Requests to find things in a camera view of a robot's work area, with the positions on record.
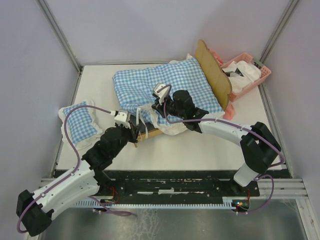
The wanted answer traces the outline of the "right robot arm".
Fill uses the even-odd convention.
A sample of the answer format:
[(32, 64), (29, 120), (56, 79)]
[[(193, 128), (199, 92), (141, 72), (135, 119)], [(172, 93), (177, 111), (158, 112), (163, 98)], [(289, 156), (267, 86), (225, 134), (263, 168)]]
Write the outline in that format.
[(153, 89), (155, 97), (152, 108), (164, 119), (168, 116), (178, 118), (188, 130), (200, 134), (210, 134), (239, 146), (244, 164), (237, 170), (229, 183), (231, 193), (242, 195), (248, 184), (261, 177), (269, 168), (284, 162), (281, 146), (269, 128), (262, 122), (254, 125), (237, 124), (230, 120), (216, 117), (208, 111), (196, 107), (187, 90), (178, 90), (170, 95), (171, 85), (158, 85)]

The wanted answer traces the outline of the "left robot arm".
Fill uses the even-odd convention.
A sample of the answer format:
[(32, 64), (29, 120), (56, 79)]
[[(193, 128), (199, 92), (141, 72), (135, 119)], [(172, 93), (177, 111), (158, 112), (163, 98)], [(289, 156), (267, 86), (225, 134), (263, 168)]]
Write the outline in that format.
[(106, 195), (111, 180), (104, 173), (127, 143), (137, 143), (140, 127), (116, 124), (81, 157), (80, 162), (51, 181), (30, 192), (25, 189), (17, 197), (17, 231), (31, 237), (44, 232), (52, 221), (78, 201), (95, 194)]

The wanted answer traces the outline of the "blue checkered mattress cushion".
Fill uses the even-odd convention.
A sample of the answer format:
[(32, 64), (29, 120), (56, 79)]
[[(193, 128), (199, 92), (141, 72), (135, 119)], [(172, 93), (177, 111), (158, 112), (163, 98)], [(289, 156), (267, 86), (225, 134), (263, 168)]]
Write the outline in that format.
[(120, 70), (112, 80), (120, 108), (167, 135), (180, 134), (187, 128), (179, 118), (163, 118), (152, 109), (156, 98), (164, 94), (187, 90), (196, 107), (217, 117), (225, 113), (194, 57), (144, 69)]

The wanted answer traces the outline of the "wooden pet bed frame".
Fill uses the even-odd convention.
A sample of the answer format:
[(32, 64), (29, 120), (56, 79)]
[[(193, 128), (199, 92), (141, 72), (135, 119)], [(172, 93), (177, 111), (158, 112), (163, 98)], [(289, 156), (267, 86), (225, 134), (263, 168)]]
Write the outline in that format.
[[(218, 103), (226, 110), (232, 92), (231, 82), (223, 73), (218, 61), (202, 39), (197, 43), (195, 59), (198, 61)], [(212, 134), (229, 141), (232, 140), (232, 136), (234, 135), (232, 133), (232, 127), (235, 128), (236, 125), (227, 120), (223, 120), (221, 117), (214, 117), (204, 109), (196, 108), (197, 116), (192, 119), (181, 119), (172, 115), (166, 116), (165, 119), (173, 125), (183, 123), (190, 131), (195, 131), (200, 134)]]

